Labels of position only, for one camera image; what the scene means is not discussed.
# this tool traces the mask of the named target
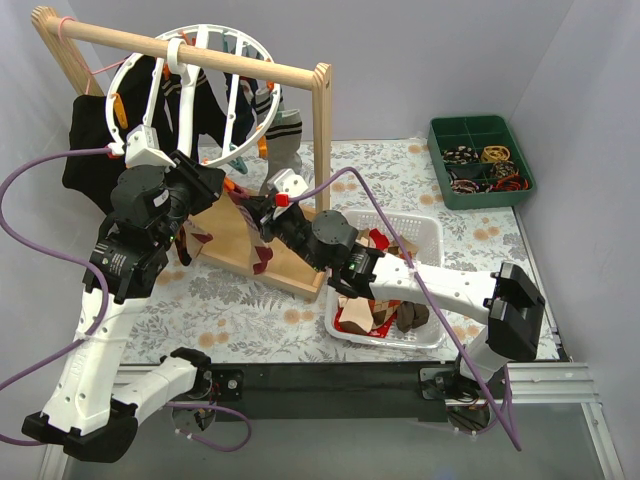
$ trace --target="plastic basket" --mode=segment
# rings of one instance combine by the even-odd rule
[[[393,228],[404,238],[418,246],[416,260],[420,263],[442,266],[444,261],[444,248],[442,244],[442,225],[440,222],[421,215],[408,215],[405,213],[385,212]],[[377,228],[384,233],[389,240],[391,234],[382,223],[382,219],[374,210],[347,210],[343,215],[355,228]],[[331,287],[327,292],[327,306],[324,316],[324,324],[329,334],[335,338],[348,340],[364,345],[378,347],[400,348],[406,350],[430,350],[438,348],[445,338],[445,332],[433,311],[430,310],[429,321],[422,327],[402,333],[394,324],[385,338],[374,338],[366,335],[355,335],[340,332],[334,327],[334,319],[338,312],[338,293]]]

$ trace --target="green tray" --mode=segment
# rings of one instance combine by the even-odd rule
[[[524,155],[520,151],[518,142],[516,142],[507,122],[498,115],[434,118],[431,120],[428,145],[444,203],[451,210],[512,206],[529,197],[536,188],[536,182],[531,175]],[[472,147],[478,156],[482,155],[484,147],[504,145],[510,150],[510,160],[516,164],[520,175],[529,182],[529,189],[515,192],[470,194],[454,192],[449,183],[446,164],[442,160],[442,152],[458,145]],[[474,180],[493,184],[498,181],[485,173],[482,174],[482,177]]]

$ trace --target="gray wall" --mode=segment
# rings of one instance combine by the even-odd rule
[[[277,62],[311,69],[333,64],[339,140],[414,136],[442,114],[510,116],[571,0],[69,3],[81,20],[107,27],[158,35],[209,22],[244,30]],[[121,55],[96,51],[105,64]],[[309,138],[310,94],[290,88],[285,99],[303,110]]]
[[[512,122],[539,184],[522,216],[562,338],[640,478],[640,2],[575,2]]]
[[[68,14],[64,0],[46,2]],[[0,178],[44,153],[68,149],[69,82],[33,30],[33,5],[1,0],[0,29],[5,46],[0,77]],[[92,65],[95,52],[84,49]],[[87,257],[102,215],[78,193],[64,190],[64,160],[25,174],[9,189],[4,214],[20,233],[45,245]],[[73,339],[80,311],[83,271],[45,258],[0,233],[0,378],[28,367]],[[25,415],[42,409],[53,392],[62,361],[0,394],[0,431],[21,437]],[[44,447],[0,444],[2,478],[36,477]]]

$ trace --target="floral tablecloth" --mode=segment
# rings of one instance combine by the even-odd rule
[[[215,158],[212,150],[201,148],[201,157]],[[299,153],[302,175],[311,184],[312,145],[303,145]],[[228,169],[230,176],[240,185],[257,189],[266,175],[266,162],[257,158],[257,151],[250,151],[245,161],[249,174]],[[508,260],[531,273],[511,208],[451,211],[444,206],[425,140],[334,143],[332,169],[347,165],[358,168],[383,207],[441,222],[447,268],[495,271],[502,260]],[[352,175],[333,184],[331,202],[339,210],[371,208]],[[310,302],[203,261],[182,267],[171,251],[169,265],[160,274],[149,305],[132,330],[123,363],[156,364],[162,355],[180,346],[197,348],[217,363],[455,359],[457,352],[450,339],[437,350],[418,353],[331,337],[324,326],[326,289],[325,285],[317,301]],[[462,315],[447,317],[463,343],[470,342],[482,328]],[[538,358],[558,358],[546,318]]]

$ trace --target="striped sock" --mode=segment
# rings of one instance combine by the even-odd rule
[[[260,187],[260,195],[269,192],[267,181],[280,170],[291,168],[297,174],[302,169],[302,160],[298,155],[302,141],[302,118],[300,110],[284,110],[278,112],[267,133],[267,177]]]
[[[267,114],[269,113],[269,109],[271,108],[272,102],[271,90],[268,87],[263,87],[256,91],[254,95],[255,106],[253,107],[256,111],[256,117],[258,118],[258,125],[262,125],[264,119],[267,118]],[[278,105],[278,110],[284,110],[284,96],[280,95],[280,105]]]

